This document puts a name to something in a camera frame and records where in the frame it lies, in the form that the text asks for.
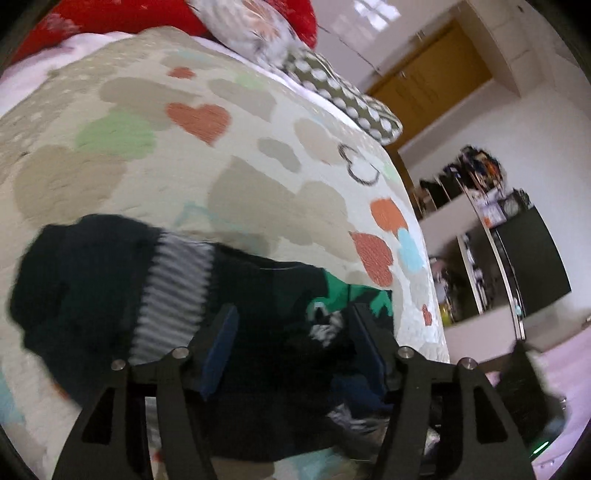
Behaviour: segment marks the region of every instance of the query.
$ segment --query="pillow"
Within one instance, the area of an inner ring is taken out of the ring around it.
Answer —
[[[390,145],[402,134],[402,123],[386,105],[361,93],[319,53],[307,48],[292,50],[283,71],[295,82],[334,103],[381,145]]]
[[[295,30],[302,42],[312,50],[318,40],[318,23],[310,0],[267,0]]]
[[[189,0],[207,29],[229,49],[267,70],[305,47],[288,21],[264,0]]]
[[[139,33],[161,25],[198,37],[207,33],[184,0],[61,0],[31,30],[12,62],[54,47],[78,33]]]

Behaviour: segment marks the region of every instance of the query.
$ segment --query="floral pillow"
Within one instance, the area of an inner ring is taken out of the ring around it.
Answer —
[[[305,46],[264,0],[189,0],[189,5],[221,43],[262,68],[282,67],[292,48]]]

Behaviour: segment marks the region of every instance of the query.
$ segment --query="white sheet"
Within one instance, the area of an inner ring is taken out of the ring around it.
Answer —
[[[111,32],[104,35],[81,33],[64,40],[57,47],[43,50],[8,67],[2,77],[0,77],[0,118],[39,88],[47,80],[52,70],[83,59],[111,42],[129,37],[133,37],[133,35],[123,32]],[[307,98],[310,102],[328,111],[346,125],[359,129],[355,122],[338,107],[320,95],[298,85],[283,72],[268,72],[223,45],[205,38],[193,38],[207,48],[211,48],[250,65],[256,71],[282,83],[298,95]]]

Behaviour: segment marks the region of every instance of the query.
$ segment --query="green light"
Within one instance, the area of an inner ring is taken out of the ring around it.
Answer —
[[[542,450],[544,450],[548,445],[550,444],[550,442],[544,442],[542,443],[542,445],[540,445],[538,448],[536,448],[534,450],[534,453],[531,454],[531,456],[534,456],[536,453],[541,452]]]

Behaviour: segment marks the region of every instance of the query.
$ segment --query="metal screw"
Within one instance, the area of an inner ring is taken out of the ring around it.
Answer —
[[[474,370],[478,367],[478,362],[469,356],[465,356],[459,361],[459,364],[464,367],[466,370]]]
[[[398,349],[398,354],[402,358],[412,358],[414,357],[414,350],[409,346],[402,346]]]
[[[113,360],[111,364],[111,370],[118,372],[119,370],[123,370],[125,368],[125,360]]]
[[[178,348],[175,348],[173,350],[173,357],[181,359],[181,358],[187,358],[189,356],[189,349],[183,346],[180,346]]]

